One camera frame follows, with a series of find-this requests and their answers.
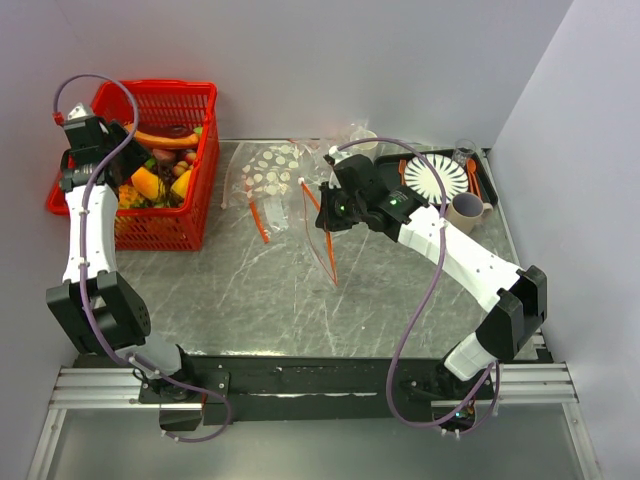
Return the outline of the orange mango toy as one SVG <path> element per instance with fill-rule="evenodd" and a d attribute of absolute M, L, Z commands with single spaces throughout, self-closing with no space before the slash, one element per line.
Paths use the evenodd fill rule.
<path fill-rule="evenodd" d="M 135 171 L 131 176 L 131 183 L 144 198 L 153 202 L 158 201 L 165 193 L 162 180 L 145 167 Z"/>

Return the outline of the clear zip bag orange zipper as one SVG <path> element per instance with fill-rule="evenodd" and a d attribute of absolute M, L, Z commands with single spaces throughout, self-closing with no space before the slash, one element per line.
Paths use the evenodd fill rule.
<path fill-rule="evenodd" d="M 332 233 L 317 227 L 315 220 L 320 214 L 320 199 L 310 189 L 303 177 L 298 178 L 297 229 L 311 265 L 320 278 L 331 287 L 339 284 Z"/>

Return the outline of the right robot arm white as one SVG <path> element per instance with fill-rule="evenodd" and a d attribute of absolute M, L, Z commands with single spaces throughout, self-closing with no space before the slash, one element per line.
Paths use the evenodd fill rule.
<path fill-rule="evenodd" d="M 388 189 L 367 157 L 331 148 L 325 160 L 332 176 L 320 186 L 317 227 L 338 232 L 366 224 L 432 261 L 486 313 L 476 330 L 444 357 L 445 368 L 437 375 L 439 390 L 460 398 L 479 371 L 496 360 L 512 360 L 546 319 L 545 273 L 494 255 L 409 187 Z"/>

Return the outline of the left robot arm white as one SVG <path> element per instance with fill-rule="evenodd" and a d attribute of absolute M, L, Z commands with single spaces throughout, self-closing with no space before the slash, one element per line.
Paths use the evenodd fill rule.
<path fill-rule="evenodd" d="M 144 162 L 144 148 L 118 122 L 75 111 L 61 126 L 70 147 L 61 159 L 60 188 L 70 217 L 69 254 L 60 285 L 46 303 L 76 349 L 138 368 L 184 402 L 198 390 L 192 362 L 177 344 L 154 333 L 141 296 L 115 259 L 117 190 Z"/>

